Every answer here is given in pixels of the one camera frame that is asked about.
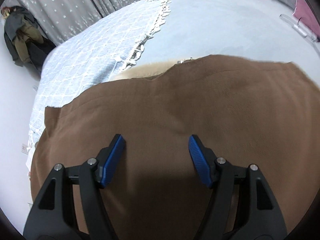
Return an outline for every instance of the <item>brown cloth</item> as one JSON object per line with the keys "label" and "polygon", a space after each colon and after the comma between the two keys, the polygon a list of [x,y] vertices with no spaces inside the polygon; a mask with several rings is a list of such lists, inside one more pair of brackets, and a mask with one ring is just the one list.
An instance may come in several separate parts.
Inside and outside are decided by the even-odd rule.
{"label": "brown cloth", "polygon": [[[292,63],[199,58],[153,79],[93,86],[46,108],[45,125],[31,166],[33,199],[56,163],[80,165],[123,135],[126,151],[101,190],[120,240],[193,239],[211,191],[193,167],[191,134],[233,165],[259,166],[288,232],[320,186],[320,91]],[[78,188],[75,205],[86,230]]]}

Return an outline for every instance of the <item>white wall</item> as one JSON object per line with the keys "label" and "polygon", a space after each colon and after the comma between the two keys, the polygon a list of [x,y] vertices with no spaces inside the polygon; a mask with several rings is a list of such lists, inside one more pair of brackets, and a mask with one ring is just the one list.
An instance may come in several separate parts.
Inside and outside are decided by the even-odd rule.
{"label": "white wall", "polygon": [[32,203],[30,181],[21,152],[28,144],[28,124],[38,86],[38,77],[26,67],[14,64],[3,38],[0,23],[0,207],[19,232]]}

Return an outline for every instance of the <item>pink pillow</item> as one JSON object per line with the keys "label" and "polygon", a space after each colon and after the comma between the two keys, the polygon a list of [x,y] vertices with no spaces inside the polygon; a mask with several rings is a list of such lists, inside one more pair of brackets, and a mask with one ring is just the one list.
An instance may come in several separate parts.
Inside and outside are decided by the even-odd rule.
{"label": "pink pillow", "polygon": [[305,0],[297,0],[296,9],[294,10],[294,17],[301,18],[303,22],[310,30],[312,30],[318,37],[320,37],[320,26],[316,20],[313,12]]}

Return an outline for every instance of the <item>metal screw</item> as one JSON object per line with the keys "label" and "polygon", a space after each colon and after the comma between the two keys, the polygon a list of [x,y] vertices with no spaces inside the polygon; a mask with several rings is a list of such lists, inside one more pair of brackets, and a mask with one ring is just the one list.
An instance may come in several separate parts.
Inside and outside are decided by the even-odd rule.
{"label": "metal screw", "polygon": [[54,166],[54,170],[55,171],[59,171],[59,170],[61,170],[62,169],[62,164],[60,164],[60,163],[58,163],[58,164],[56,164],[55,166]]}
{"label": "metal screw", "polygon": [[253,170],[253,171],[257,171],[258,170],[258,166],[255,165],[255,164],[251,164],[250,165],[250,169]]}
{"label": "metal screw", "polygon": [[226,163],[226,159],[223,158],[223,157],[219,157],[219,158],[217,158],[217,163],[219,163],[219,164],[225,164],[225,163]]}
{"label": "metal screw", "polygon": [[97,159],[96,159],[96,158],[90,158],[90,159],[87,161],[87,163],[88,163],[89,165],[94,165],[96,162],[97,162]]}

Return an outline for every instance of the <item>blue gripper pad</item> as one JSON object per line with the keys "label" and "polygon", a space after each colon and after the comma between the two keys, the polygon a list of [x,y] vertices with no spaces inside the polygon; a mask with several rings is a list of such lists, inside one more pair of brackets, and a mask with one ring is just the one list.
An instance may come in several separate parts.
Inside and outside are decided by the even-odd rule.
{"label": "blue gripper pad", "polygon": [[193,164],[199,174],[201,182],[203,184],[206,184],[207,187],[211,188],[213,182],[210,176],[210,167],[207,161],[205,160],[203,153],[200,150],[193,135],[191,135],[189,138],[188,147]]}
{"label": "blue gripper pad", "polygon": [[106,163],[103,166],[103,171],[102,171],[102,179],[101,179],[101,185],[105,187],[108,185],[112,178],[113,174],[116,171],[116,167],[118,165],[118,162],[120,160],[121,154],[124,150],[124,139],[120,135],[117,142],[115,143],[115,146],[111,150],[111,153],[106,161]]}

